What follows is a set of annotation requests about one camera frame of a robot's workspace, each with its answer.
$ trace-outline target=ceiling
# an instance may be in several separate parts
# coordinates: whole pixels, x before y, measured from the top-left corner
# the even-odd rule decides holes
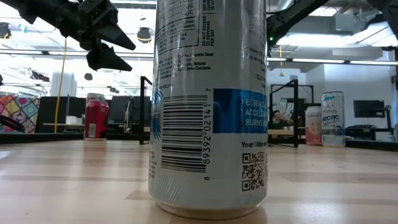
[[[137,45],[134,53],[152,54],[154,49],[154,42],[149,44],[142,44],[137,41],[137,31],[140,27],[149,27],[155,29],[155,4],[156,1],[140,1],[140,0],[111,0],[119,11],[119,26],[128,35],[128,37]],[[267,0],[269,6],[268,10],[278,10],[278,0]],[[339,13],[352,14],[354,12],[367,12],[371,9],[370,5],[365,0],[330,0],[326,5],[316,11],[317,16],[332,16]],[[46,51],[63,51],[64,38],[59,31],[53,26],[47,24],[41,19],[37,19],[35,24],[30,25],[25,20],[19,17],[16,10],[9,6],[0,3],[0,22],[8,22],[11,25],[12,37],[7,40],[0,40],[0,49],[23,49],[23,50],[46,50]],[[364,24],[359,21],[355,22],[357,29],[361,29]],[[124,48],[114,46],[116,52],[129,52]],[[68,38],[67,50],[69,52],[82,51],[79,43],[71,38]],[[282,53],[283,57],[298,57],[298,58],[355,58],[355,59],[376,59],[382,55],[382,51],[375,47],[356,47],[350,49],[337,49],[331,47],[298,47],[293,45],[281,45],[280,48],[272,49],[272,56],[279,57]],[[28,68],[38,70],[46,73],[49,77],[52,71],[61,67],[60,57],[42,58],[42,57],[26,57],[22,61],[22,56],[8,56],[0,55],[2,61],[9,63],[2,63],[0,65],[0,72],[8,74],[10,80],[22,82],[30,80],[26,76]],[[91,72],[94,80],[91,85],[130,85],[138,86],[139,77],[144,75],[150,80],[152,79],[153,63],[150,60],[143,60],[141,58],[130,58],[127,62],[133,67],[133,71],[126,73],[114,70],[100,70],[94,72],[90,70],[82,57],[68,57],[69,63],[67,69],[73,69],[80,77],[81,85],[89,85],[90,83],[82,79],[84,73]],[[276,68],[280,63],[270,63],[270,69]],[[307,65],[291,64],[286,65],[292,68],[307,68]]]

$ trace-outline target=wooden table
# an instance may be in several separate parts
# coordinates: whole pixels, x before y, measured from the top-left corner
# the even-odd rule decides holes
[[[149,145],[65,141],[0,146],[0,223],[398,223],[398,154],[269,148],[259,210],[228,221],[164,212],[147,192]]]

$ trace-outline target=white wall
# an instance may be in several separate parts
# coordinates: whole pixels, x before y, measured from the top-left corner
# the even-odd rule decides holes
[[[314,103],[321,103],[325,92],[325,66],[319,65],[305,74],[307,85],[313,85]]]
[[[280,68],[276,68],[268,70],[267,73],[267,95],[271,92],[272,84],[281,84],[284,85],[290,82],[290,76],[296,75],[298,76],[298,84],[305,85],[305,73],[302,73],[300,69],[296,68],[284,68],[282,70],[284,76],[280,76]],[[293,88],[283,88],[280,91],[274,93],[274,103],[279,103],[283,98],[293,98],[294,91]],[[307,103],[311,103],[311,89],[310,88],[302,88],[298,89],[298,97],[305,98]]]
[[[325,91],[342,91],[345,96],[346,127],[368,124],[366,118],[354,117],[354,100],[384,100],[394,103],[394,87],[389,67],[368,65],[324,65]],[[386,118],[369,118],[369,124],[387,127]]]

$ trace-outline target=patterned fabric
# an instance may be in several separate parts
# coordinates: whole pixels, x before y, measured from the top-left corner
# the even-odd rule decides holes
[[[40,99],[18,96],[0,97],[0,114],[20,122],[26,134],[35,133]],[[0,132],[18,132],[0,124]]]

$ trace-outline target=celsius can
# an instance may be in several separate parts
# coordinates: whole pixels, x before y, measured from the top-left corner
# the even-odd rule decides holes
[[[107,102],[90,100],[86,105],[85,118],[85,139],[98,140],[106,139],[108,135],[108,114]]]
[[[149,192],[183,217],[254,211],[267,193],[266,3],[157,1]]]
[[[106,101],[105,96],[99,93],[88,93],[86,97],[86,105],[90,100]]]
[[[342,92],[322,94],[322,144],[345,146],[344,95]]]
[[[305,112],[305,142],[322,144],[322,109],[320,106],[308,107]]]

